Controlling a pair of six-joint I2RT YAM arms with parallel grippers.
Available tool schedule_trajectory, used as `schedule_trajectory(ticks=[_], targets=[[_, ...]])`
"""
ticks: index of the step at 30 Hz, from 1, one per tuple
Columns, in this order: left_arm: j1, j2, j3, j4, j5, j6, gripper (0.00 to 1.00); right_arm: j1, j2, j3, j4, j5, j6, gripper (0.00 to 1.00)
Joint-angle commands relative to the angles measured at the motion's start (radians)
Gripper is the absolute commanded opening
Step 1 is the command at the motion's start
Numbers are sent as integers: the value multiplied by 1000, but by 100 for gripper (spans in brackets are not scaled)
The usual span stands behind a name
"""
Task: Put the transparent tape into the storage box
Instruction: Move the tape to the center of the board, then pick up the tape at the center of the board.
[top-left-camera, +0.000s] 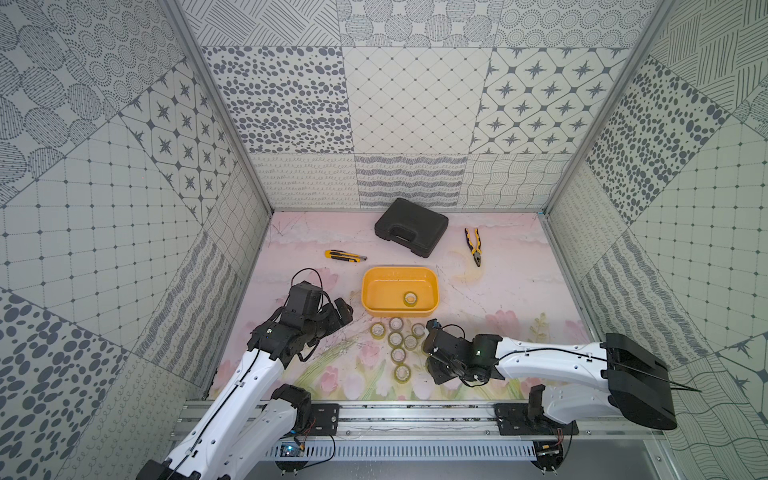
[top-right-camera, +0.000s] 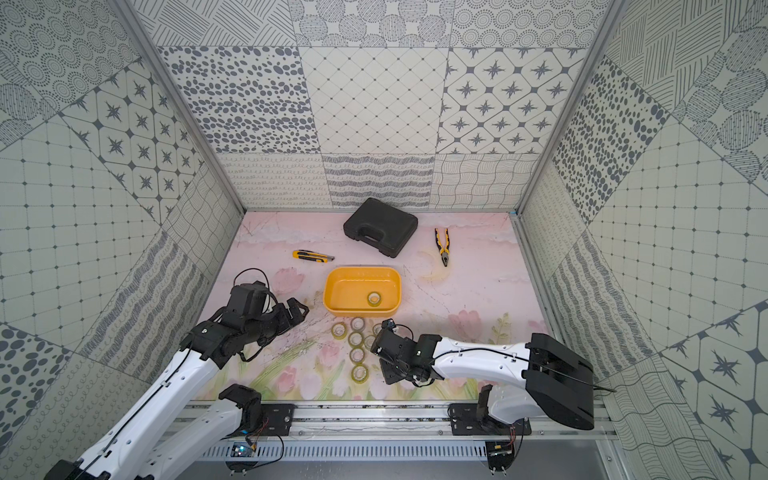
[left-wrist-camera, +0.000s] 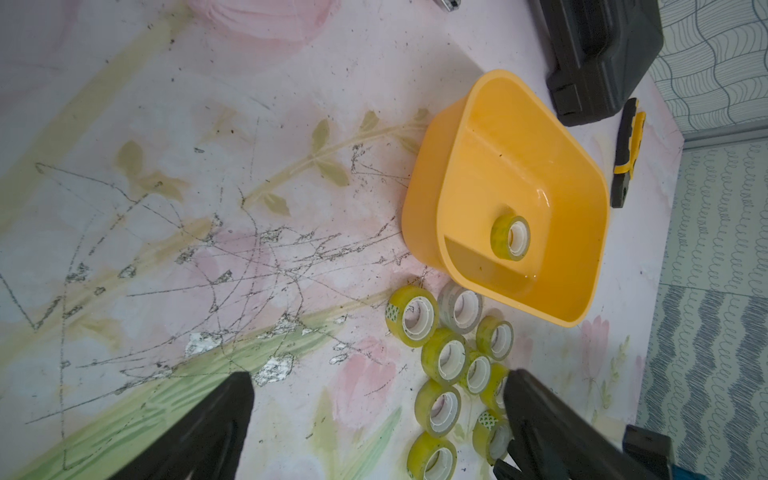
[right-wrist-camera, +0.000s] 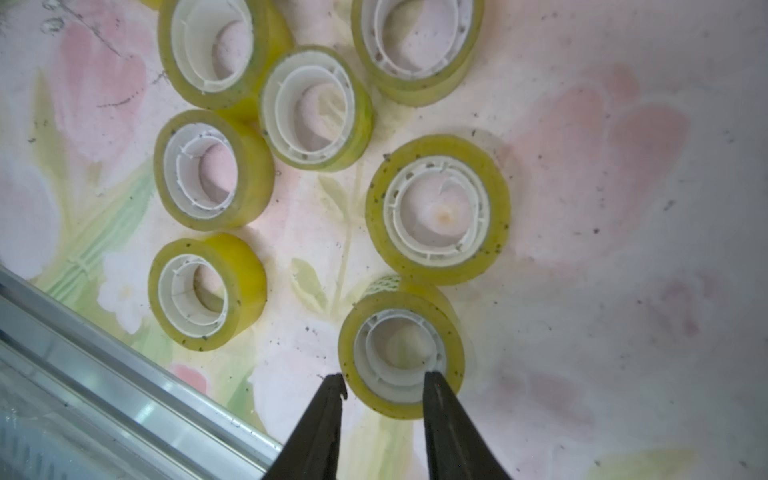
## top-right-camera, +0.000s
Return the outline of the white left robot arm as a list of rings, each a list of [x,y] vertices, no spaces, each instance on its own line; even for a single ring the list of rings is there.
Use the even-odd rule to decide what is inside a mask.
[[[48,479],[172,479],[219,440],[251,437],[273,426],[256,390],[225,388],[209,410],[166,442],[160,440],[198,390],[245,346],[262,347],[300,325],[309,309],[294,298],[261,307],[221,307],[181,342],[166,370],[134,406],[74,461],[59,460]]]

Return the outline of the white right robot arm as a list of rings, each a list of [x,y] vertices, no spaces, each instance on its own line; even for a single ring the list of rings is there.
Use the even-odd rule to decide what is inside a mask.
[[[422,334],[397,334],[393,320],[382,322],[370,352],[379,358],[385,383],[407,381],[416,387],[449,379],[484,381],[478,420],[511,425],[546,416],[576,430],[594,428],[592,364],[555,338],[534,333],[508,345],[475,344]]]

